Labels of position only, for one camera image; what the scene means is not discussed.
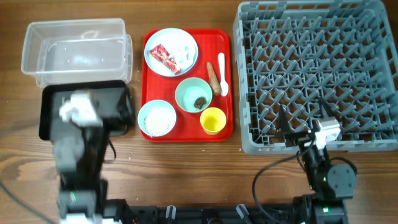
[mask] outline candy wrapper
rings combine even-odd
[[[177,65],[174,58],[168,53],[168,51],[163,47],[162,44],[154,47],[149,51],[152,57],[156,58],[158,61],[162,62],[168,69],[170,69],[174,75],[181,73],[182,68]]]

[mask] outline red tray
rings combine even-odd
[[[144,39],[144,48],[148,39],[158,30],[150,31]],[[229,51],[228,35],[219,29],[185,29],[190,33],[198,44],[198,59],[194,66],[187,73],[180,77],[167,78],[156,74],[142,59],[142,90],[141,106],[151,100],[165,100],[169,102],[177,113],[177,122],[174,128],[162,137],[150,137],[141,131],[143,137],[151,142],[214,142],[227,140],[233,132],[233,107],[231,92],[231,61]],[[225,54],[225,80],[229,85],[229,92],[226,97],[213,96],[209,107],[217,107],[226,115],[226,126],[220,133],[210,136],[205,133],[200,125],[201,113],[188,113],[183,111],[175,101],[175,89],[184,79],[190,77],[202,78],[209,82],[206,63],[211,62],[220,81],[220,68],[218,67],[218,54]]]

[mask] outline gray dish rack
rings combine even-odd
[[[233,35],[246,153],[295,153],[275,136],[279,104],[291,130],[304,131],[319,118],[318,97],[343,120],[328,149],[398,147],[398,56],[382,2],[242,2]]]

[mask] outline cable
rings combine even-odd
[[[7,135],[9,135],[15,131],[21,131],[25,128],[31,128],[31,127],[34,127],[37,125],[39,125],[39,123],[37,122],[36,119],[13,122],[8,127],[4,127],[4,128],[0,129],[0,139],[6,137]]]
[[[112,148],[114,158],[113,158],[113,160],[111,160],[111,159],[104,160],[104,163],[106,163],[106,164],[112,164],[116,160],[116,150],[115,150],[115,148],[114,148],[114,146],[112,144],[111,139],[109,139],[109,145]]]
[[[47,223],[50,224],[55,224],[55,222],[53,222],[51,219],[47,218],[45,215],[43,215],[42,213],[38,212],[36,209],[28,206],[26,203],[24,203],[22,200],[20,200],[19,198],[17,198],[14,194],[12,194],[5,186],[4,184],[0,181],[0,187],[3,189],[3,191],[10,197],[12,198],[15,202],[18,203],[18,205],[20,205],[21,207],[24,207],[26,210],[32,212],[33,214],[37,215],[38,217],[40,217],[41,219],[43,219],[44,221],[46,221]]]
[[[272,217],[272,216],[262,207],[262,205],[260,204],[259,200],[257,199],[257,195],[256,195],[256,182],[257,182],[257,179],[259,178],[259,176],[260,176],[264,171],[270,169],[271,167],[274,167],[274,166],[276,166],[276,165],[278,165],[278,164],[281,164],[281,163],[283,163],[283,162],[287,162],[287,161],[289,161],[289,160],[291,160],[291,159],[294,159],[295,157],[303,156],[303,155],[306,154],[309,150],[311,150],[311,148],[312,148],[312,146],[313,146],[313,143],[314,143],[314,140],[312,140],[312,141],[311,141],[311,144],[309,145],[309,147],[308,147],[306,150],[304,150],[303,152],[301,152],[300,154],[296,154],[296,155],[287,157],[287,158],[285,158],[285,159],[281,159],[281,160],[279,160],[279,161],[273,162],[273,163],[271,163],[271,164],[269,164],[269,165],[263,167],[263,168],[256,174],[256,176],[254,177],[254,179],[253,179],[253,184],[252,184],[252,186],[251,186],[251,190],[252,190],[252,193],[253,193],[253,198],[254,198],[254,201],[256,202],[257,206],[259,207],[259,210],[260,210],[268,219],[270,219],[270,220],[272,220],[272,221],[274,221],[274,222],[276,222],[276,223],[286,224],[285,222],[280,221],[280,220],[276,220],[274,217]]]
[[[301,169],[303,169],[304,172],[307,172],[307,171],[305,171],[305,167],[304,167],[303,163],[302,163],[301,160],[300,160],[299,153],[300,153],[300,151],[297,151],[297,152],[296,152],[296,159],[297,159],[297,162],[298,162],[298,164],[300,164]]]
[[[355,174],[355,175],[358,174],[358,169],[356,168],[356,166],[354,165],[354,163],[351,162],[351,161],[349,161],[348,159],[346,159],[346,158],[344,158],[344,157],[340,157],[340,156],[333,157],[333,158],[331,158],[331,159],[328,160],[329,164],[330,164],[332,161],[334,161],[334,160],[340,160],[340,161],[343,161],[343,162],[347,163],[347,164],[351,167],[351,169],[354,171],[354,174]]]

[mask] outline light blue bowl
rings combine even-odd
[[[167,122],[167,125],[169,125],[169,129],[166,132],[151,133],[150,131],[147,130],[146,119],[151,111],[152,112],[163,111],[163,113],[157,114],[156,118],[160,119],[159,121],[160,123]],[[139,110],[137,121],[138,121],[138,126],[142,132],[144,132],[148,136],[160,137],[169,133],[173,129],[175,122],[177,121],[177,114],[175,112],[174,107],[170,103],[164,100],[152,100],[146,103],[144,106],[142,106],[142,108]]]
[[[193,104],[202,96],[206,98],[207,103],[199,110]],[[198,113],[205,110],[212,99],[213,92],[210,85],[201,78],[187,78],[180,82],[175,90],[175,101],[178,106],[189,113]]]

